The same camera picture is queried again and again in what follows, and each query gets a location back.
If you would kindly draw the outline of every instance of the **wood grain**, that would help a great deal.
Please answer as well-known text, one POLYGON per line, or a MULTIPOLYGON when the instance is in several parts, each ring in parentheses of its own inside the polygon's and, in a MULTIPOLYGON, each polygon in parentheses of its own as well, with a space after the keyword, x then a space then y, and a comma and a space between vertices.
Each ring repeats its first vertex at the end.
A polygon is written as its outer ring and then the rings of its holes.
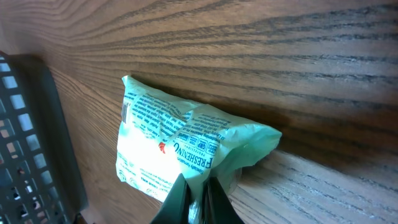
POLYGON ((0 0, 0 50, 49 65, 88 223, 160 206, 115 175, 124 75, 283 132, 231 196, 245 222, 398 222, 397 1, 0 0))

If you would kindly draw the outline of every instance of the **white plastic packet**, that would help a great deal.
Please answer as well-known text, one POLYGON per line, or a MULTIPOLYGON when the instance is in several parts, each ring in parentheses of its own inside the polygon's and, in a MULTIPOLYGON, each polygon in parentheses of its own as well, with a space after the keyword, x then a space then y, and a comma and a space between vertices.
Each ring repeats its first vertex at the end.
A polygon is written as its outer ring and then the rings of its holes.
POLYGON ((193 198, 201 198, 209 176, 217 176, 227 192, 234 171, 254 165, 282 135, 270 126, 169 95, 130 76, 123 82, 118 177, 161 202, 180 173, 193 198))

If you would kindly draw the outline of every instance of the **red logo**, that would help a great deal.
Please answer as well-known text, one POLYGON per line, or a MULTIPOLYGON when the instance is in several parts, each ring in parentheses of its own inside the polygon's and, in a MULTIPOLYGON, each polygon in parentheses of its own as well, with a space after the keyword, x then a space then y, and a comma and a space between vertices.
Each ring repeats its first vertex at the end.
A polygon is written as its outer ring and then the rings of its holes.
POLYGON ((164 143, 159 143, 159 149, 163 152, 163 154, 166 154, 166 152, 164 151, 164 146, 165 146, 166 144, 164 144, 164 143))

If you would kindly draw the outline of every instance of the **black plastic basket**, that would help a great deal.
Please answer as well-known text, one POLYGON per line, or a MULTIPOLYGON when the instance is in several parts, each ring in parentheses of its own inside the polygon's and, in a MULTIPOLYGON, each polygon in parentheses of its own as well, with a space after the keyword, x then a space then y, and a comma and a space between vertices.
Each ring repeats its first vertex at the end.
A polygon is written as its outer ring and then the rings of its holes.
POLYGON ((72 223, 87 198, 43 61, 0 53, 0 224, 72 223))

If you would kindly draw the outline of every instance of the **wooden surface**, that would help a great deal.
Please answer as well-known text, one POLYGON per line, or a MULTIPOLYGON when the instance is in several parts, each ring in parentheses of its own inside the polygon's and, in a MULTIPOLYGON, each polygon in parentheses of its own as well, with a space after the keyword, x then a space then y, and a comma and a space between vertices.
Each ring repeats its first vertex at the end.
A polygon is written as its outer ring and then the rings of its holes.
POLYGON ((398 2, 0 0, 0 49, 44 58, 88 223, 147 223, 122 184, 121 77, 284 134, 231 199, 246 223, 398 223, 398 2))

